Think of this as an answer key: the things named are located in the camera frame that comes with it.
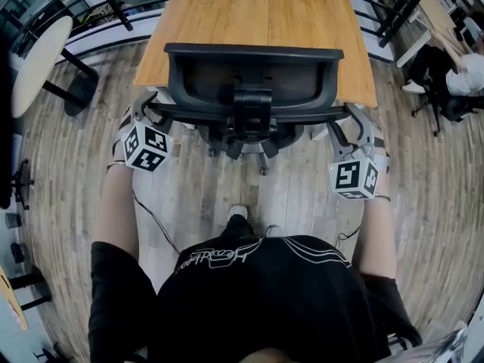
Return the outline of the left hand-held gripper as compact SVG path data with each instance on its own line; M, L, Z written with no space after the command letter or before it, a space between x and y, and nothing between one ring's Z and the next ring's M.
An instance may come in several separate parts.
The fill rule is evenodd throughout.
M115 143L120 143L123 158L121 162L132 169L155 172L172 154L174 138L155 128L170 128L172 118L159 109L157 92L145 92L138 97L130 110L133 124L124 126L116 135ZM155 128L141 121L147 121Z

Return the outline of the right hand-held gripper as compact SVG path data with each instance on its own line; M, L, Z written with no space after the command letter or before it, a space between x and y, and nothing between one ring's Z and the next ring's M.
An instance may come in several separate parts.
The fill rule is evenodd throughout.
M328 121L334 155L343 156L328 166L331 190L347 200L371 200L377 195L381 171L389 171L389 154L368 153L375 146L374 121L354 104L345 103L345 108L359 126L358 147L348 142L336 121Z

